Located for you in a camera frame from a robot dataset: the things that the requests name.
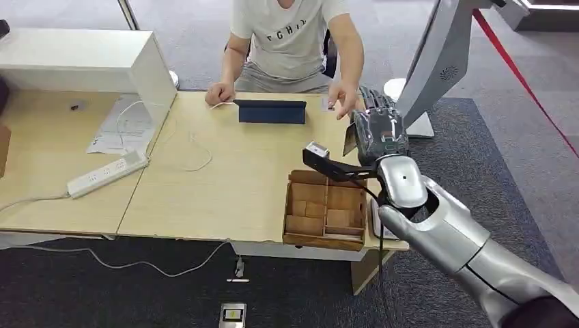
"man's right hand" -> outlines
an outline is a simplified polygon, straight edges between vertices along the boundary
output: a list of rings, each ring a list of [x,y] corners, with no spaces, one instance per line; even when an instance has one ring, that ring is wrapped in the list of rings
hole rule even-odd
[[[205,102],[210,106],[215,106],[219,103],[229,103],[233,99],[235,99],[234,85],[226,82],[213,83],[205,95]]]

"white t-shirt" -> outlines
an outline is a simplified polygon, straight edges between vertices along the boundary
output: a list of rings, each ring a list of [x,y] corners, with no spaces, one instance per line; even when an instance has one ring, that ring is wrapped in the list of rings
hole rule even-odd
[[[330,20],[348,13],[347,0],[295,0],[283,9],[277,0],[233,0],[231,32],[252,39],[250,60],[265,73],[299,79],[322,66]]]

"speaker grille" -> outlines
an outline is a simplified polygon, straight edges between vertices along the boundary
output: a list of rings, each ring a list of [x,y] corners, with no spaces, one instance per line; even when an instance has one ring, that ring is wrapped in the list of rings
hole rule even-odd
[[[440,79],[443,81],[450,81],[458,75],[458,68],[456,66],[449,66],[440,72]]]

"power strip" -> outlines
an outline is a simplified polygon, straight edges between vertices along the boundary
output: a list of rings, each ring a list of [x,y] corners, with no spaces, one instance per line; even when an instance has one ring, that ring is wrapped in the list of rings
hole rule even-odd
[[[140,152],[132,151],[124,155],[118,161],[105,165],[100,169],[87,173],[70,181],[66,186],[68,194],[72,198],[79,198],[96,189],[106,186],[111,182],[149,165],[149,159]]]

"gray robot forearm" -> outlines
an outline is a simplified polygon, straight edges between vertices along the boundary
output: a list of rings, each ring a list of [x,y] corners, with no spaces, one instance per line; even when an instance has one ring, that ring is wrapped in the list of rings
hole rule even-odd
[[[413,223],[392,206],[381,206],[380,220],[391,232],[455,279],[477,301],[494,327],[522,304],[555,297],[579,316],[573,288],[535,268],[490,238],[460,201],[427,177],[430,216]]]

